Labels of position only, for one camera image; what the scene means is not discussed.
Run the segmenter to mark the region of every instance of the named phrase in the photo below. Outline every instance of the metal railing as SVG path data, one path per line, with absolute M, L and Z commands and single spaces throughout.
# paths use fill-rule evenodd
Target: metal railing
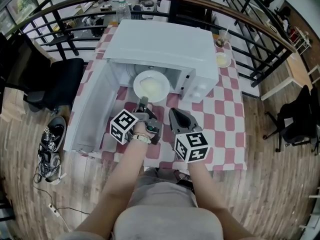
M 27 18 L 25 21 L 18 24 L 14 29 L 9 31 L 6 36 L 11 35 L 12 33 L 16 31 L 24 32 L 25 27 L 33 22 L 34 20 L 38 18 L 46 18 L 45 15 L 47 14 L 53 14 L 54 20 L 48 22 L 47 19 L 44 24 L 40 26 L 36 26 L 33 29 L 29 31 L 25 31 L 25 33 L 31 33 L 31 32 L 37 32 L 40 29 L 47 27 L 49 32 L 48 33 L 40 33 L 37 37 L 34 39 L 42 39 L 44 37 L 53 36 L 53 40 L 51 42 L 44 42 L 41 44 L 41 46 L 52 46 L 56 45 L 57 49 L 47 50 L 47 52 L 59 52 L 62 59 L 66 59 L 65 51 L 73 51 L 73 53 L 77 56 L 79 55 L 78 51 L 83 50 L 94 50 L 94 47 L 77 47 L 75 46 L 74 42 L 82 42 L 82 41 L 98 41 L 99 37 L 88 37 L 88 38 L 74 38 L 70 36 L 69 34 L 78 31 L 78 30 L 94 30 L 94 29 L 105 29 L 107 25 L 95 25 L 95 26 L 78 26 L 78 27 L 72 27 L 72 28 L 66 28 L 64 25 L 64 22 L 72 19 L 77 18 L 84 18 L 84 17 L 90 17 L 90 16 L 97 16 L 97 15 L 115 15 L 116 11 L 101 11 L 101 12 L 95 12 L 95 13 L 85 13 L 81 15 L 73 15 L 61 18 L 58 10 L 79 5 L 82 3 L 87 3 L 91 1 L 100 1 L 100 0 L 66 0 L 61 3 L 52 5 L 48 8 L 45 8 L 39 12 L 34 13 L 29 18 Z M 287 40 L 283 39 L 281 36 L 275 34 L 272 32 L 268 27 L 261 24 L 260 22 L 256 22 L 247 15 L 244 15 L 243 13 L 236 11 L 230 7 L 221 5 L 219 3 L 210 1 L 210 0 L 168 0 L 171 1 L 171 7 L 169 13 L 162 13 L 162 12 L 146 12 L 146 11 L 135 11 L 132 10 L 132 15 L 152 15 L 152 16 L 160 16 L 160 17 L 166 17 L 168 19 L 168 22 L 174 22 L 175 20 L 183 20 L 183 22 L 190 22 L 193 25 L 198 25 L 201 28 L 205 28 L 209 30 L 210 28 L 214 28 L 216 30 L 226 30 L 225 27 L 217 25 L 212 23 L 211 19 L 208 18 L 208 14 L 203 16 L 203 20 L 191 18 L 185 15 L 179 15 L 177 14 L 176 7 L 178 6 L 179 2 L 184 3 L 190 3 L 194 6 L 199 6 L 202 8 L 207 9 L 207 11 L 211 12 L 218 12 L 221 14 L 224 14 L 226 16 L 229 16 L 237 23 L 241 23 L 246 25 L 247 27 L 255 29 L 257 32 L 260 32 L 263 34 L 263 36 L 268 37 L 272 40 L 272 42 L 275 44 L 275 47 L 267 47 L 266 45 L 259 44 L 254 41 L 253 38 L 248 38 L 244 34 L 237 33 L 235 31 L 229 30 L 229 33 L 241 40 L 244 40 L 247 44 L 248 51 L 241 50 L 236 47 L 232 47 L 232 49 L 240 53 L 246 57 L 249 57 L 254 61 L 253 66 L 246 65 L 244 63 L 241 63 L 240 61 L 236 61 L 236 64 L 239 66 L 242 66 L 246 69 L 249 69 L 252 71 L 250 75 L 239 73 L 240 77 L 246 78 L 251 80 L 251 85 L 253 87 L 257 86 L 259 83 L 261 83 L 267 76 L 269 76 L 280 64 L 282 64 L 288 56 L 295 52 L 295 48 L 287 42 Z M 52 24 L 58 24 L 59 30 L 53 31 L 51 28 Z M 63 48 L 62 43 L 68 43 L 70 47 Z M 258 56 L 255 56 L 250 49 L 249 45 L 253 45 L 256 47 L 257 51 L 258 49 L 264 51 L 264 53 L 267 55 L 266 58 L 262 58 L 259 54 Z
M 237 10 L 238 12 L 247 15 L 248 17 L 251 17 L 255 20 L 257 20 L 259 23 L 263 24 L 263 25 L 268 25 L 269 22 L 269 26 L 273 26 L 276 31 L 277 31 L 277 35 L 278 37 L 283 38 L 283 40 L 285 42 L 287 42 L 288 44 L 292 45 L 292 42 L 288 36 L 288 34 L 284 31 L 283 26 L 280 24 L 280 22 L 276 19 L 276 15 L 273 14 L 269 9 L 267 9 L 263 3 L 260 0 L 223 0 L 224 2 L 226 2 L 230 8 L 233 8 L 234 10 Z M 253 3 L 255 4 L 256 7 L 259 8 L 260 11 L 262 11 L 262 13 L 265 15 L 265 17 L 267 18 L 266 20 L 263 20 L 259 14 L 256 12 Z M 236 26 L 237 24 L 239 24 L 239 21 L 236 20 L 234 22 L 234 25 Z M 248 44 L 248 42 L 246 41 L 246 45 L 248 47 L 248 57 L 252 58 L 252 65 L 253 68 L 255 69 L 250 76 L 251 77 L 256 77 L 259 72 L 264 72 L 265 77 L 269 76 L 275 68 L 277 68 L 279 65 L 282 64 L 283 60 L 287 59 L 288 56 L 290 56 L 291 53 L 295 52 L 295 49 L 292 49 L 291 51 L 288 50 L 284 50 L 283 47 L 281 45 L 279 45 L 273 38 L 271 38 L 270 36 L 264 35 L 263 32 L 260 32 L 258 29 L 252 29 L 250 28 L 250 26 L 246 23 L 243 24 L 239 24 L 240 26 L 240 30 L 242 31 L 242 34 L 244 34 L 244 28 L 247 30 L 250 38 L 255 41 L 255 43 L 253 43 L 251 46 L 254 47 L 254 50 L 252 51 L 250 48 L 250 45 Z M 261 50 L 264 50 L 261 45 L 263 47 L 268 47 L 266 44 L 266 41 L 268 41 L 268 39 L 270 40 L 271 44 L 269 44 L 269 47 L 273 47 L 274 49 L 274 54 L 277 54 L 278 56 L 281 55 L 281 59 L 279 59 L 277 56 L 275 56 L 274 54 L 261 54 Z M 259 65 L 257 65 L 256 61 L 260 61 L 263 60 L 263 63 L 260 63 Z

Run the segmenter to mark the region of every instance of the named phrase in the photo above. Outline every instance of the food on plate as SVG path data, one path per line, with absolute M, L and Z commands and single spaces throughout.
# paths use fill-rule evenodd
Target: food on plate
M 222 54 L 219 54 L 216 57 L 216 62 L 218 65 L 226 65 L 228 61 L 225 56 L 223 56 Z
M 153 77 L 147 77 L 140 81 L 140 86 L 145 96 L 150 98 L 161 92 L 162 85 Z

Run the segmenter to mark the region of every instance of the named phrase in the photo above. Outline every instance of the microwave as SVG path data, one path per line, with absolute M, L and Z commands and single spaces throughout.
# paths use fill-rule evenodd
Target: microwave
M 200 103 L 219 81 L 212 33 L 167 22 L 122 20 L 94 65 L 81 99 L 73 104 L 77 111 L 63 147 L 92 156 L 100 152 L 109 117 L 115 116 L 119 88 L 132 87 L 140 72 L 161 72 L 170 92 L 191 103 Z

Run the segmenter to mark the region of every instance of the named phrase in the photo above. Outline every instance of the wrist strap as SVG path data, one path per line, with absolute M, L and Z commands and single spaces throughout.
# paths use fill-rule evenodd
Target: wrist strap
M 146 135 L 146 134 L 143 134 L 143 133 L 135 133 L 132 136 L 132 139 L 133 140 L 138 140 L 138 141 L 141 141 L 141 142 L 144 142 L 144 143 L 147 143 L 147 144 L 151 143 L 150 137 L 148 135 Z

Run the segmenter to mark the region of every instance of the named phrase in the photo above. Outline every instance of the cable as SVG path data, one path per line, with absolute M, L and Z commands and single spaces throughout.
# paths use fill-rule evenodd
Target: cable
M 33 177 L 32 177 L 32 186 L 33 186 L 36 190 L 40 190 L 40 191 L 46 192 L 46 193 L 49 195 L 49 197 L 51 198 L 51 204 L 52 204 L 52 203 L 53 203 L 52 196 L 51 196 L 47 191 L 45 191 L 45 190 L 43 190 L 43 189 L 40 189 L 40 188 L 37 188 L 37 187 L 35 187 L 35 185 L 34 185 L 34 183 L 38 184 L 38 183 L 41 181 L 41 179 L 40 179 L 40 181 L 38 181 L 38 182 L 35 181 L 35 176 L 36 176 L 36 175 L 39 175 L 39 176 L 42 178 L 42 175 L 41 175 L 40 173 L 37 173 L 37 169 L 38 169 L 38 168 L 39 168 L 38 166 L 35 168 L 34 175 L 33 175 Z
M 71 208 L 71 207 L 60 207 L 60 208 L 57 208 L 55 211 L 58 211 L 58 210 L 60 210 L 60 209 L 71 209 L 71 210 L 74 210 L 74 211 L 76 211 L 76 212 L 80 212 L 80 213 L 82 213 L 82 214 L 87 214 L 87 215 L 90 214 L 90 213 L 86 213 L 86 212 L 81 211 L 81 210 L 73 209 L 73 208 Z
M 37 188 L 37 187 L 34 185 L 34 183 L 38 184 L 38 183 L 41 181 L 41 178 L 42 178 L 42 175 L 41 175 L 40 173 L 37 173 L 37 170 L 38 170 L 38 169 L 39 169 L 39 166 L 37 166 L 37 167 L 35 168 L 34 175 L 33 175 L 33 177 L 32 177 L 31 185 L 32 185 L 36 190 L 39 190 L 39 191 L 42 191 L 42 192 L 46 192 L 46 193 L 49 195 L 50 199 L 51 199 L 51 204 L 53 204 L 54 201 L 53 201 L 52 196 L 51 196 L 47 191 L 45 191 L 45 190 L 43 190 L 43 189 L 40 189 L 40 188 Z M 38 180 L 38 182 L 35 181 L 35 177 L 36 177 L 37 175 L 40 176 L 40 180 Z M 74 211 L 76 211 L 76 212 L 80 212 L 80 213 L 82 213 L 82 214 L 87 214 L 87 215 L 90 214 L 90 213 L 86 213 L 86 212 L 84 212 L 84 211 L 77 210 L 77 209 L 74 209 L 74 208 L 71 208 L 71 207 L 60 207 L 60 208 L 57 208 L 55 211 L 58 211 L 58 210 L 60 210 L 60 209 L 71 209 L 71 210 L 74 210 Z
M 68 231 L 71 232 L 71 231 L 70 231 L 70 228 L 68 227 L 68 224 L 66 223 L 66 221 L 65 221 L 65 219 L 64 219 L 64 217 L 62 217 L 61 215 L 60 215 L 60 217 L 61 217 L 61 219 L 63 220 L 66 228 L 68 229 Z
M 40 166 L 42 166 L 43 168 L 45 168 L 45 169 L 47 169 L 48 171 L 54 171 L 55 169 L 57 169 L 60 165 L 61 165 L 61 160 L 60 160 L 60 156 L 59 156 L 59 158 L 58 158 L 58 161 L 60 162 L 56 167 L 54 167 L 54 168 L 51 168 L 51 167 L 48 167 L 45 163 L 42 163 L 42 161 L 41 162 L 39 162 L 39 165 Z

